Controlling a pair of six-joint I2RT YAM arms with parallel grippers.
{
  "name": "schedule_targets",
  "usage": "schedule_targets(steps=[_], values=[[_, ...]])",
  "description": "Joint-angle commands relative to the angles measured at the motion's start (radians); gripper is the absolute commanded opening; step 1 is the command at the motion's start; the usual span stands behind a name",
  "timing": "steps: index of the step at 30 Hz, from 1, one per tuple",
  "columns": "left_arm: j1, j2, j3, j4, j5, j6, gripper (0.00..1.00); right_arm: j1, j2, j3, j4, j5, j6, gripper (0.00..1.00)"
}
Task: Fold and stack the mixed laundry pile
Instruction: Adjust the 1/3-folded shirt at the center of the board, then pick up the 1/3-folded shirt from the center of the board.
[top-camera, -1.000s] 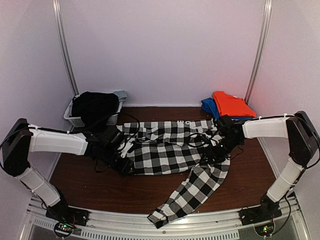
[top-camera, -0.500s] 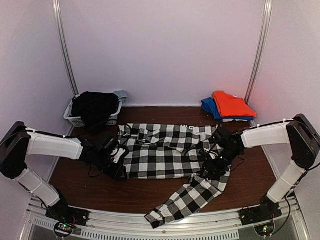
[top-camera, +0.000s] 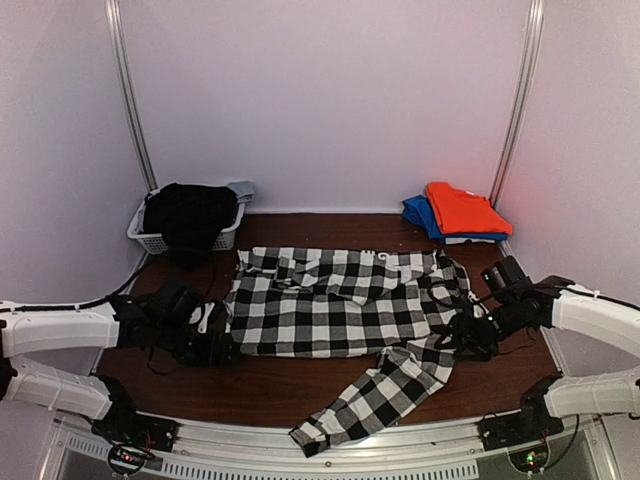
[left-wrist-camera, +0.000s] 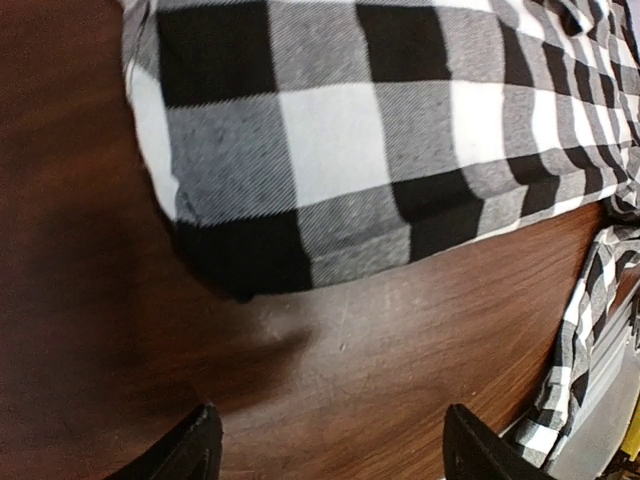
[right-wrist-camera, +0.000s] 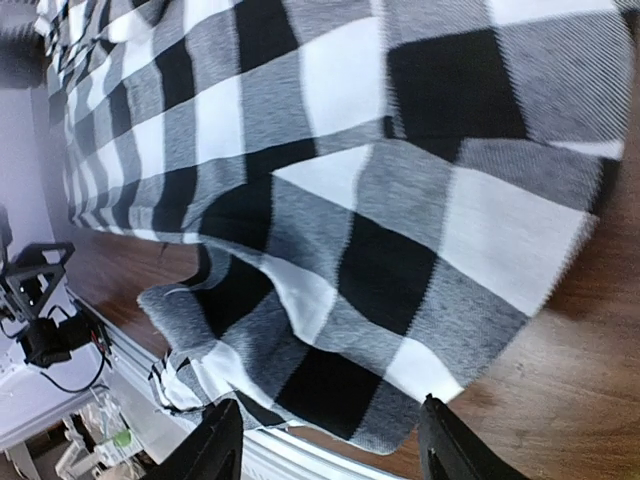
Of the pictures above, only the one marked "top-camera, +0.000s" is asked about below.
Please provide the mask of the orange t-shirt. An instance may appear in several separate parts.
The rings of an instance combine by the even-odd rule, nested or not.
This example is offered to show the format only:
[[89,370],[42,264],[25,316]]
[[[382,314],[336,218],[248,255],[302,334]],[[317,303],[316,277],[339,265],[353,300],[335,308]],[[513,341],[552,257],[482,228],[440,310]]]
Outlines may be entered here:
[[425,193],[442,234],[513,234],[512,225],[483,196],[453,188],[446,182],[429,183]]

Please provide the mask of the black white checkered cloth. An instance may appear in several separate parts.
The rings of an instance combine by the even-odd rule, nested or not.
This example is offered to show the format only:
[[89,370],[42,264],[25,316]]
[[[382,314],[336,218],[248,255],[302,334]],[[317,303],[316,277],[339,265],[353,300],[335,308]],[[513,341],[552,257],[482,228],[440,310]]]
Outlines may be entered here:
[[225,331],[247,356],[376,357],[291,430],[312,457],[397,423],[446,385],[454,354],[434,347],[434,329],[460,296],[474,297],[467,272],[438,250],[255,247],[238,255]]

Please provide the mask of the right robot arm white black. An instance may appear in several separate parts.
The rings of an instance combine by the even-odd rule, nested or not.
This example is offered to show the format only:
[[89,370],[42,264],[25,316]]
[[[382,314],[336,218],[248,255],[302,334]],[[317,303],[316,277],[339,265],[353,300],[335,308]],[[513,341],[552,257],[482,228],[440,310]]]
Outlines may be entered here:
[[[551,275],[534,282],[513,256],[486,268],[483,279],[496,308],[476,316],[477,302],[454,299],[456,314],[436,329],[436,348],[488,361],[500,342],[525,329],[570,332],[625,353],[639,355],[638,306]],[[561,418],[583,414],[639,417],[639,369],[632,367],[538,381],[520,400],[512,430],[530,442]]]

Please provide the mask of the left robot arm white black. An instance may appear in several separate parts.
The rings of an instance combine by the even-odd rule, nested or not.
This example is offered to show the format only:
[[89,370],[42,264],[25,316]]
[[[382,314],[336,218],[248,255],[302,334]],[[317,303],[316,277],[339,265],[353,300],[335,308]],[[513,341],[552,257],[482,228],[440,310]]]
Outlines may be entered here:
[[34,362],[29,354],[76,348],[163,350],[180,366],[220,367],[237,354],[215,323],[220,302],[206,302],[178,280],[139,297],[114,293],[75,305],[9,302],[1,310],[1,398],[103,420],[123,444],[137,442],[144,424],[115,379],[79,376]]

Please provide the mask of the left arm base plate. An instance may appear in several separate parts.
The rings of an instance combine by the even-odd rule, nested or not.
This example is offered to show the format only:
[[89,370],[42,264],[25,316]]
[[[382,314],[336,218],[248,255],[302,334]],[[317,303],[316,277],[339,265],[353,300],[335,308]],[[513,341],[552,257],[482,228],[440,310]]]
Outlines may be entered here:
[[92,432],[111,443],[141,450],[171,452],[177,438],[178,423],[141,414],[133,404],[113,403],[102,419],[90,420]]

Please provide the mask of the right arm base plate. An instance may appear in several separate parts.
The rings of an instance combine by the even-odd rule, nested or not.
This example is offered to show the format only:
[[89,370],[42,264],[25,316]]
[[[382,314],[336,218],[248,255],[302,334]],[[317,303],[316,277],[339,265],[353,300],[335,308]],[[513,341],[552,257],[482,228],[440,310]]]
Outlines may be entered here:
[[504,415],[490,412],[477,422],[477,431],[484,450],[493,451],[542,442],[550,435],[562,433],[564,424],[554,417],[534,420],[521,411]]

